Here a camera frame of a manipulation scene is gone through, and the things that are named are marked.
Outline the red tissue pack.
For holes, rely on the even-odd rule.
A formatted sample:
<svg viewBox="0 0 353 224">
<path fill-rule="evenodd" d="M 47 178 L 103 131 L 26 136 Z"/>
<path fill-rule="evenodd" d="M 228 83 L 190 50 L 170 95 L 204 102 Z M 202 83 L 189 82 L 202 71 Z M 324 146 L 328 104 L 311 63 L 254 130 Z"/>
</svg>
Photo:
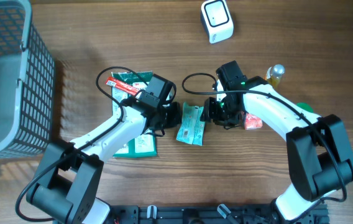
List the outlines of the red tissue pack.
<svg viewBox="0 0 353 224">
<path fill-rule="evenodd" d="M 245 112 L 243 114 L 243 125 L 245 130 L 260 129 L 263 122 L 259 117 Z"/>
</svg>

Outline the pale green wipes pack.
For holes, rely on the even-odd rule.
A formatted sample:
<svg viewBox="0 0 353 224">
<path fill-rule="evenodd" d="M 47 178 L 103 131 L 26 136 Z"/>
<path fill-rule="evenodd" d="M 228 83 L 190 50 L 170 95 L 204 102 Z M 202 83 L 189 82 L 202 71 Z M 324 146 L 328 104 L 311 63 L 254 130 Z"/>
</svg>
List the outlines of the pale green wipes pack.
<svg viewBox="0 0 353 224">
<path fill-rule="evenodd" d="M 190 106 L 183 104 L 182 123 L 176 140 L 192 145 L 203 145 L 205 122 L 200 120 L 203 112 L 202 106 Z"/>
</svg>

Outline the green glove package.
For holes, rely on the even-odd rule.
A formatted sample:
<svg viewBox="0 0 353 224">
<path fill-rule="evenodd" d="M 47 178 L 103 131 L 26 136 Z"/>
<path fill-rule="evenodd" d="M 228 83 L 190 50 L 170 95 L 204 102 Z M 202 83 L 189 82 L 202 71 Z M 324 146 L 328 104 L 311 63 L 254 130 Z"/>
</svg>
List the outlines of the green glove package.
<svg viewBox="0 0 353 224">
<path fill-rule="evenodd" d="M 143 80 L 149 83 L 152 78 L 153 71 L 149 72 L 137 72 Z M 135 88 L 142 89 L 146 88 L 146 85 L 133 73 L 131 72 L 112 72 L 111 76 L 117 80 L 120 80 L 126 84 L 129 84 Z M 118 88 L 112 87 L 113 97 L 121 102 L 122 100 L 131 96 L 127 92 L 120 90 Z M 112 112 L 115 113 L 118 109 L 117 104 L 113 103 Z M 156 145 L 155 145 L 155 136 L 148 134 L 140 135 L 139 137 L 130 140 L 127 144 L 124 144 L 113 157 L 116 158 L 140 158 L 140 157 L 153 157 L 157 155 Z"/>
</svg>

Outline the yellow oil bottle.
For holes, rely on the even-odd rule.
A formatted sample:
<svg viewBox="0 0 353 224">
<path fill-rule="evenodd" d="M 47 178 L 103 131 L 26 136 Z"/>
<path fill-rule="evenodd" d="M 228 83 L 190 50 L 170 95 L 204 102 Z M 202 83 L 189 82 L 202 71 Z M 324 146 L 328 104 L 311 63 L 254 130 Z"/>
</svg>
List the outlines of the yellow oil bottle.
<svg viewBox="0 0 353 224">
<path fill-rule="evenodd" d="M 282 64 L 276 64 L 267 70 L 265 80 L 271 84 L 274 89 L 279 86 L 285 73 L 285 67 Z"/>
</svg>

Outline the green lid jar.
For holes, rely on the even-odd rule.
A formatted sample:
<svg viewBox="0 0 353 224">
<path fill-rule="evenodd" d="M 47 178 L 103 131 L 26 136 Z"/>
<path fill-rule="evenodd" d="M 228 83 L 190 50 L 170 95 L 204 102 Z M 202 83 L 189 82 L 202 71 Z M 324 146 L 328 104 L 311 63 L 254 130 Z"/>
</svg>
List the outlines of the green lid jar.
<svg viewBox="0 0 353 224">
<path fill-rule="evenodd" d="M 297 105 L 297 107 L 299 107 L 300 113 L 313 113 L 314 112 L 312 107 L 310 107 L 310 105 L 307 103 L 300 102 L 300 103 L 297 103 L 296 105 Z"/>
</svg>

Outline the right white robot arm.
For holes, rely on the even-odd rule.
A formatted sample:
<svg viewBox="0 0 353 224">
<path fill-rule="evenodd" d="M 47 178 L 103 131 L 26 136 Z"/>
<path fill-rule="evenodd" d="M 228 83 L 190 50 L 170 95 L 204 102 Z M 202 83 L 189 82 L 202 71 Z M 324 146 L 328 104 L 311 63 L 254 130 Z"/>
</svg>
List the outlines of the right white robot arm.
<svg viewBox="0 0 353 224">
<path fill-rule="evenodd" d="M 235 61 L 221 65 L 216 74 L 213 90 L 218 94 L 205 101 L 202 121 L 235 128 L 246 112 L 286 141 L 291 185 L 272 202 L 272 222 L 297 221 L 353 182 L 353 150 L 340 118 L 300 108 L 263 78 L 248 79 Z"/>
</svg>

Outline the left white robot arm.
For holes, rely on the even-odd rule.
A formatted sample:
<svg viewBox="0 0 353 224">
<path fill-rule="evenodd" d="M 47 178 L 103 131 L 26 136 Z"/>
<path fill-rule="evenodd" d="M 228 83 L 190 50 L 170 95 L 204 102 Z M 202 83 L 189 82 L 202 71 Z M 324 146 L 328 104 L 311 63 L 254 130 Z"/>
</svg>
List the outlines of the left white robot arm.
<svg viewBox="0 0 353 224">
<path fill-rule="evenodd" d="M 152 75 L 146 88 L 117 101 L 117 111 L 88 134 L 50 143 L 20 196 L 53 223 L 112 223 L 111 206 L 96 196 L 104 164 L 130 140 L 179 124 L 175 93 L 173 82 Z"/>
</svg>

